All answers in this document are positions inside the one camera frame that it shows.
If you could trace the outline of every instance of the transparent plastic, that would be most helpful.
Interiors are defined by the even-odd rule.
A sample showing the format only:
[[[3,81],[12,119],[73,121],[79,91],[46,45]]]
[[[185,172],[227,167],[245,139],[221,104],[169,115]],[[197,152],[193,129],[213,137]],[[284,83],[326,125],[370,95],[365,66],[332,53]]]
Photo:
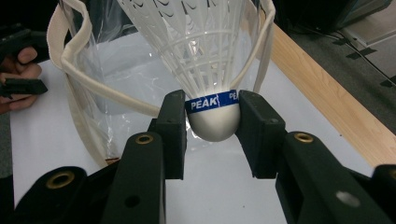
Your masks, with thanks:
[[[61,0],[61,3],[67,3],[68,1],[74,0]],[[189,3],[193,7],[194,1],[183,2]],[[217,5],[219,1],[211,2],[210,4]],[[253,91],[255,86],[261,85],[257,81],[258,71],[261,67],[266,68],[267,65],[265,64],[269,62],[269,58],[267,60],[262,59],[262,53],[270,49],[262,48],[256,54],[251,55],[253,48],[260,47],[260,44],[256,44],[256,40],[262,30],[266,11],[259,4],[255,5],[251,1],[229,2],[232,2],[233,6],[239,6],[233,7],[239,13],[238,18],[230,21],[228,20],[230,15],[228,15],[226,22],[223,24],[223,26],[233,27],[233,34],[231,35],[228,28],[223,27],[222,32],[217,32],[216,35],[208,38],[210,39],[209,43],[205,42],[206,37],[190,36],[195,39],[196,44],[188,45],[190,54],[195,53],[194,57],[200,57],[199,62],[217,61],[202,64],[202,66],[196,68],[192,61],[186,60],[187,57],[184,58],[181,54],[182,50],[185,50],[183,49],[184,45],[173,43],[169,46],[179,48],[178,52],[174,52],[175,54],[178,53],[178,59],[185,60],[184,68],[181,68],[180,65],[169,65],[169,63],[175,63],[173,59],[169,62],[166,61],[153,43],[147,40],[144,32],[137,32],[138,29],[136,30],[134,26],[138,25],[128,19],[118,2],[89,1],[86,7],[92,23],[92,35],[89,42],[85,43],[85,46],[74,59],[73,64],[78,70],[83,71],[87,77],[93,78],[98,83],[158,108],[161,107],[165,94],[181,88],[176,82],[175,76],[170,72],[172,71],[172,69],[169,69],[170,67],[176,70],[178,68],[189,70],[190,74],[211,71],[210,74],[207,73],[203,76],[201,81],[197,78],[192,79],[191,85],[195,85],[192,88],[205,90],[204,94],[222,90],[243,89]],[[224,13],[226,13],[228,9],[222,7]],[[79,12],[67,4],[63,5],[63,10],[70,23],[73,38],[80,28],[82,18]],[[225,15],[214,18],[217,16],[216,13],[210,13],[212,15],[211,20],[226,19]],[[215,30],[218,24],[207,22],[207,25]],[[194,27],[193,29],[198,29],[199,26],[194,25]],[[173,31],[173,35],[176,40],[176,30]],[[208,44],[217,47],[211,49],[210,53],[205,54]],[[227,56],[225,58],[217,56],[220,52]],[[245,71],[246,74],[240,77],[240,71],[243,70],[248,59],[251,59],[252,64]],[[93,139],[96,148],[105,155],[106,159],[120,157],[128,137],[145,131],[153,116],[138,112],[128,105],[121,105],[111,98],[94,93],[86,89],[78,80],[74,80],[73,76],[69,76],[69,78],[72,79],[73,97],[83,114],[85,125],[89,127],[87,135]],[[209,79],[217,80],[219,85],[213,85],[212,83],[209,86]],[[196,94],[188,92],[190,98],[200,94],[198,92]],[[198,137],[191,130],[189,123],[187,123],[187,127],[189,148],[196,149],[212,144]]]

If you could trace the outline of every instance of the hand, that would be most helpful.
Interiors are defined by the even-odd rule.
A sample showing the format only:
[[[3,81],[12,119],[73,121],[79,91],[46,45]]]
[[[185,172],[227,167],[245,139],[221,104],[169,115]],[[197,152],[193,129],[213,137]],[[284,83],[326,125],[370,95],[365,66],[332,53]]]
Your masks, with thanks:
[[[35,57],[37,57],[37,52],[32,47],[21,50],[17,58],[7,56],[0,62],[0,81],[2,85],[6,82],[6,78],[38,78],[41,74],[41,67],[36,63],[31,63]],[[0,114],[27,108],[36,99],[37,95],[15,94],[12,95],[12,100],[0,96]]]

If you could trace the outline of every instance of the black object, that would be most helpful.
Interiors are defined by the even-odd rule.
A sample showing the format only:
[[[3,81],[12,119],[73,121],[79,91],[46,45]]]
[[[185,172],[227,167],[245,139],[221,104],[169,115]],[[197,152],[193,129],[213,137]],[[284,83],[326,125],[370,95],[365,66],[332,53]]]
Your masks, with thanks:
[[[180,129],[178,132],[166,136],[154,132],[164,125],[154,119],[150,132],[133,135],[120,161],[105,169],[88,177],[76,167],[47,173],[23,197],[8,223],[165,223],[167,169],[182,171],[165,164],[173,158],[175,164],[168,166],[182,166],[184,161],[180,160],[179,152],[184,157],[185,148],[176,149],[176,154],[165,150],[169,139],[164,138],[185,132],[184,113],[179,114],[184,106],[180,100],[183,94],[175,91],[166,96],[159,116],[177,118],[171,123],[178,123],[175,125]],[[283,119],[259,94],[240,91],[239,100],[242,119],[236,135],[253,175],[276,178],[276,190],[288,223],[396,221],[396,165],[376,167],[371,178],[351,171],[314,135],[287,133]],[[179,140],[187,141],[185,135]],[[78,178],[70,177],[74,172]],[[59,188],[49,189],[43,184],[49,182]],[[47,208],[54,204],[60,206]]]
[[[0,27],[0,63],[9,54],[18,54],[26,47],[48,50],[46,32],[35,32],[23,27],[20,23]],[[39,57],[33,61],[40,63]]]
[[[13,175],[0,178],[0,223],[14,212],[14,178]]]
[[[287,0],[273,0],[276,14],[274,17],[274,23],[289,35],[289,21],[288,14],[286,13],[285,1]]]
[[[12,99],[11,94],[38,95],[48,89],[40,79],[6,78],[4,85],[0,85],[0,95]]]
[[[292,25],[309,25],[329,33],[389,6],[391,0],[275,0],[281,1]]]

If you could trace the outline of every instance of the blue label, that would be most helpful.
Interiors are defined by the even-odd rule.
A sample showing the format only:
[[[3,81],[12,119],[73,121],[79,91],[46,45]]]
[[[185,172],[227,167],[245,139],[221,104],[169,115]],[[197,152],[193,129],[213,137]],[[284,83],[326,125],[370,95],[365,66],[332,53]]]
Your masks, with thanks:
[[[238,103],[236,91],[225,91],[186,101],[185,106],[187,113],[192,114]]]

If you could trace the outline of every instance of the white strap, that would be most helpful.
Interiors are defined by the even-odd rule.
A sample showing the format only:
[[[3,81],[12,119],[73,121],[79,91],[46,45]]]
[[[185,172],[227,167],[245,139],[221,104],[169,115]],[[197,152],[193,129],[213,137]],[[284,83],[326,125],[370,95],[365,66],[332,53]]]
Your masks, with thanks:
[[[83,142],[85,148],[87,148],[92,158],[96,161],[96,163],[101,167],[105,167],[107,165],[106,150],[103,148],[103,146],[105,146],[106,144],[101,145],[102,141],[100,137],[95,135],[95,132],[90,132],[90,128],[92,129],[95,126],[90,126],[87,123],[87,118],[84,117],[82,109],[79,107],[76,101],[77,96],[75,95],[76,93],[74,92],[73,87],[70,83],[69,76],[66,76],[65,80],[70,114],[73,118],[73,122],[75,124],[79,138]]]
[[[47,43],[49,45],[49,58],[59,69],[62,69],[61,56],[64,52],[64,39],[69,25],[67,18],[58,5],[52,14],[47,30]]]
[[[250,52],[249,57],[247,58],[247,61],[245,62],[244,67],[242,68],[241,72],[238,74],[233,79],[233,82],[231,83],[231,89],[236,90],[242,81],[242,79],[245,76],[245,73],[248,71],[249,67],[253,63],[255,57],[257,57],[257,53],[261,49],[262,46],[264,46],[264,54],[263,57],[261,57],[262,60],[267,60],[265,61],[266,64],[263,64],[263,66],[268,67],[269,63],[269,56],[271,55],[271,46],[272,45],[272,35],[273,33],[271,32],[272,30],[272,25],[274,23],[274,17],[275,17],[275,7],[270,0],[261,0],[261,6],[265,11],[265,22],[263,27],[261,28],[261,31],[259,33],[259,37],[257,38],[256,44],[253,47],[253,50]],[[265,73],[262,73],[262,71],[266,71],[266,69],[259,69],[259,73],[257,74],[256,77],[256,82],[254,84],[257,92],[257,87],[260,87],[262,85],[262,82],[265,77]]]

